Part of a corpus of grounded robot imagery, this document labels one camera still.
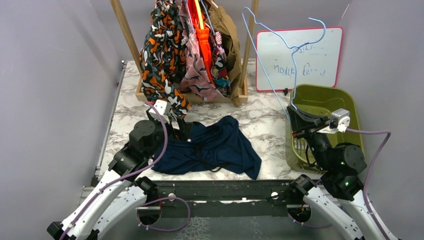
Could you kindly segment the navy blue shorts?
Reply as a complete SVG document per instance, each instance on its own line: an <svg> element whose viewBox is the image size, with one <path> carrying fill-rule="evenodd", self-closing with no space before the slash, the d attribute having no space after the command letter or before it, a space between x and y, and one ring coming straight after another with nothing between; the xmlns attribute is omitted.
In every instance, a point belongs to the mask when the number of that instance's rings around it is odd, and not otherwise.
<svg viewBox="0 0 424 240"><path fill-rule="evenodd" d="M151 169L167 175L226 169L256 180L261 164L238 120L226 115L208 126L193 122L188 139L168 140L163 157Z"/></svg>

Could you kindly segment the light blue wire hanger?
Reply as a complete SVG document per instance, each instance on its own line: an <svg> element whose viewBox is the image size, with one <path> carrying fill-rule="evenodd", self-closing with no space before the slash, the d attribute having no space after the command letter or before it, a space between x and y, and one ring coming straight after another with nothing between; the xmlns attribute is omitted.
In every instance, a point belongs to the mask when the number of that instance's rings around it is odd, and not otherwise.
<svg viewBox="0 0 424 240"><path fill-rule="evenodd" d="M248 13L250 13L250 15L252 16L252 20L253 20L253 24L254 24L254 25L260 25L260 26L264 27L266 30L268 30L269 32L271 32L272 34L274 34L275 36L277 36L278 38L280 38L280 39L282 40L282 42L284 43L284 45L286 46L286 48L287 48L287 49L289 49L289 50L291 50L290 57L291 57L291 60L292 60L292 62L293 62L293 66L294 66L294 70L295 70L295 73L294 73L294 92L296 92L296 88L297 88L297 78L298 78L298 66L297 66L297 62L296 62L296 59L295 59L295 54L296 54L296 53L297 53L297 52L298 52L298 51L299 51L302 47L304 47L304 46L319 43L319 42L320 42L320 41L321 41L321 40L325 37L325 35L326 35L326 33L327 33L327 25L326 25L326 24L325 24L322 20L320 20L320 19L316 19L316 18L313 18L313 17L309 17L309 18L308 18L309 20L314 21L314 22L317 22L317 23L320 23L320 24L322 25L322 34L321 34L320 38L318 38L318 39L317 39L317 40L315 40L315 41L306 41L306 42L302 43L301 45L292 45L292 46L290 46L290 45L288 44L288 42L286 41L286 39L285 39L282 35L280 35L279 33L277 33L275 30L273 30L273 29L269 28L269 27L268 27L268 26L266 26L265 24L263 24L263 23L261 23L261 22L258 22L258 21L256 20L256 14L255 14L255 13L253 13L253 10L252 10L250 7L244 7L244 8L241 10L241 16L242 16L242 19L243 19L243 21L244 21L244 24L245 24L245 26L246 26L246 28L247 28L247 36L250 38L251 43L253 43L254 41L253 41L253 36L252 36L252 34L251 34L251 30L249 30L249 27L248 27L248 24L247 24L247 21L246 21L245 11L247 11ZM285 114L286 119L287 119L288 121L290 121L290 116L289 116L289 114L288 114L287 107L286 107L286 106L284 106L284 105L283 105L283 103L281 102L281 99L280 99L280 97L278 96L277 91L276 91L276 89L274 88L274 85L273 85L273 83L271 82L271 80L270 80L270 78L269 78L269 74L267 73L267 71L266 71L266 69L265 69L265 66L264 66L264 64L263 64L263 62L262 62L262 60L261 60L261 57L259 56L258 48L254 46L254 47L253 47L253 49L254 49L254 52L256 53L257 60L259 61L259 64L260 64L260 66L261 66L261 68L262 68L262 71L263 71L263 73L264 73L264 75L265 75L265 77L266 77L266 80L268 81L268 83L269 83L269 85L270 85L270 87L271 87L272 92L273 92L273 93L274 93L274 95L275 95L275 98L276 98L276 100L277 100L278 104L279 104L279 105L280 105L280 107L282 108L282 111L283 111L283 113Z"/></svg>

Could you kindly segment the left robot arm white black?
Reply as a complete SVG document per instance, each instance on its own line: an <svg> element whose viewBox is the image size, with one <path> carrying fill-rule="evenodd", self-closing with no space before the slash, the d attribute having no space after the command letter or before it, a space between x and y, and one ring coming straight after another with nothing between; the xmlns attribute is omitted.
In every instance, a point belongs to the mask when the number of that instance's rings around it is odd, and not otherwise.
<svg viewBox="0 0 424 240"><path fill-rule="evenodd" d="M149 159L158 159L170 140L188 140L193 123L177 118L177 128L165 114L147 112L129 132L129 141L119 150L101 180L85 200L62 221L46 229L55 240L100 240L128 212L157 200L157 185L148 177Z"/></svg>

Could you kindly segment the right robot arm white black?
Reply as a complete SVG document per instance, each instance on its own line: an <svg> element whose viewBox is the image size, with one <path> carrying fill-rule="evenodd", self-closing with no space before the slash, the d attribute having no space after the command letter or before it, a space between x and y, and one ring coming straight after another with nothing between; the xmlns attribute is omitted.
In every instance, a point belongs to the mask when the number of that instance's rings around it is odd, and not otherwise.
<svg viewBox="0 0 424 240"><path fill-rule="evenodd" d="M328 138L349 130L350 112L339 108L330 116L320 116L289 105L287 113L292 136L306 141L315 159L311 166L324 171L320 182L339 204L305 174L288 185L285 198L318 211L346 240L395 240L369 200L367 184L359 178L361 172L371 169L361 147L346 142L332 146Z"/></svg>

